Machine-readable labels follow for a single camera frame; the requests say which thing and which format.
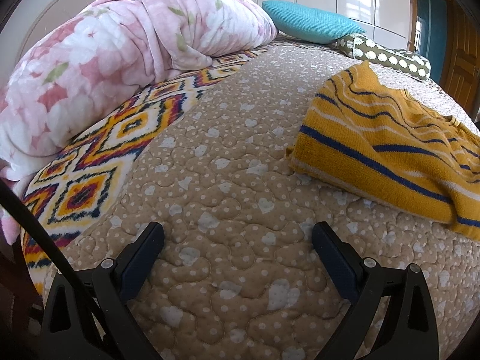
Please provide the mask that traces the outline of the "brown wooden door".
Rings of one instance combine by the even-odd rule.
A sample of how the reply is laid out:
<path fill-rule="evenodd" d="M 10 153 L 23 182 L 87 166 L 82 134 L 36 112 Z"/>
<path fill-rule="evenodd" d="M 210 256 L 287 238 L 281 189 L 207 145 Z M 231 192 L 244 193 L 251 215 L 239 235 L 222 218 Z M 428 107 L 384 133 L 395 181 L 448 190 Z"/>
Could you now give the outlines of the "brown wooden door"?
<path fill-rule="evenodd" d="M 479 109 L 479 30 L 456 2 L 448 3 L 447 49 L 440 86 L 471 117 Z"/>

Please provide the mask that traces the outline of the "green white dotted bolster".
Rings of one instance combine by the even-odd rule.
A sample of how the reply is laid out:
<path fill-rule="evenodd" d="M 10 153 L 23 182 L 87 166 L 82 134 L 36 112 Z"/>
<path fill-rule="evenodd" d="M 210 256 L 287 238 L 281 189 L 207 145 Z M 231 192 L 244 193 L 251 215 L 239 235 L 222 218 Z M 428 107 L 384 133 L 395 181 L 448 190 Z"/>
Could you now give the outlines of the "green white dotted bolster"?
<path fill-rule="evenodd" d="M 338 49 L 355 60 L 368 60 L 392 68 L 419 81 L 431 78 L 431 62 L 405 49 L 391 49 L 360 33 L 352 33 L 337 40 Z"/>

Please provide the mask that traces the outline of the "beige quilted bedspread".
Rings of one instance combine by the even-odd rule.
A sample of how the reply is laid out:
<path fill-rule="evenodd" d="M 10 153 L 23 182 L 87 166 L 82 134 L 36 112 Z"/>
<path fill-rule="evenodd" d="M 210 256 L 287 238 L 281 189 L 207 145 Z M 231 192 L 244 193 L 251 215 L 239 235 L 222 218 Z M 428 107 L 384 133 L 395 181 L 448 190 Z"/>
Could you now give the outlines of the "beige quilted bedspread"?
<path fill-rule="evenodd" d="M 361 256 L 422 268 L 442 359 L 473 325 L 477 242 L 289 168 L 315 92 L 351 65 L 275 42 L 151 141 L 115 205 L 64 250 L 93 268 L 163 225 L 163 252 L 129 306 L 165 359 L 313 359 L 348 307 L 312 249 L 320 221 Z"/>

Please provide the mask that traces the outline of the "pink floral duvet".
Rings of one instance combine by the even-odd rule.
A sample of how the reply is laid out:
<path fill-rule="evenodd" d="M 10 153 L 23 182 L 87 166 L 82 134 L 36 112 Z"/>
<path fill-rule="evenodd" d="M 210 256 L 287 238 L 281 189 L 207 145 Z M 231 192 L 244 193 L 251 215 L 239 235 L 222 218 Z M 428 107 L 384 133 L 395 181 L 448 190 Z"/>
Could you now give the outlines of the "pink floral duvet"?
<path fill-rule="evenodd" d="M 1 90 L 1 179 L 19 197 L 140 89 L 270 43 L 251 0 L 96 0 L 39 40 Z"/>

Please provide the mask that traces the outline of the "yellow blue striped sweater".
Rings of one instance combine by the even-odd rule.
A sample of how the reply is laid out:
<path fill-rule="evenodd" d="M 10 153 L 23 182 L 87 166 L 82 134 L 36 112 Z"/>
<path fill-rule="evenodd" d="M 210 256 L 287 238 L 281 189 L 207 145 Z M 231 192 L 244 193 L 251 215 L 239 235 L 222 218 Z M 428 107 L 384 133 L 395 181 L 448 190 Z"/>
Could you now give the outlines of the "yellow blue striped sweater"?
<path fill-rule="evenodd" d="M 324 82 L 286 155 L 295 172 L 479 238 L 479 137 L 366 62 Z"/>

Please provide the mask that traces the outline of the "colourful geometric patterned blanket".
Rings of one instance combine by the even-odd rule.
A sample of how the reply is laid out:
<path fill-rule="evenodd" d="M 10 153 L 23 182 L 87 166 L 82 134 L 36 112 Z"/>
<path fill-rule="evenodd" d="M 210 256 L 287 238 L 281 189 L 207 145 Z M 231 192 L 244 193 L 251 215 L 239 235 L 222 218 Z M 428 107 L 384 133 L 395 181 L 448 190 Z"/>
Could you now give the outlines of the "colourful geometric patterned blanket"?
<path fill-rule="evenodd" d="M 95 267 L 134 239 L 122 230 L 126 213 L 108 218 L 106 228 L 94 226 L 124 193 L 135 161 L 150 142 L 216 84 L 266 51 L 262 46 L 215 58 L 210 67 L 144 88 L 35 175 L 24 203 L 75 269 Z"/>

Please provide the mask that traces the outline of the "turquoise cushion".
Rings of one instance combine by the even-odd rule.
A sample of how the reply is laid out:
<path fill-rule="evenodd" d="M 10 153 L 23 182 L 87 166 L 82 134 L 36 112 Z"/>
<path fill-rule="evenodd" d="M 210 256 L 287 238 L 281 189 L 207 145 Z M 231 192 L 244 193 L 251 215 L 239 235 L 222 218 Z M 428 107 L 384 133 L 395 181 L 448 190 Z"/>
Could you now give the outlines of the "turquoise cushion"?
<path fill-rule="evenodd" d="M 327 10 L 282 0 L 263 1 L 262 8 L 279 31 L 303 41 L 329 44 L 352 33 L 365 33 L 352 19 Z"/>

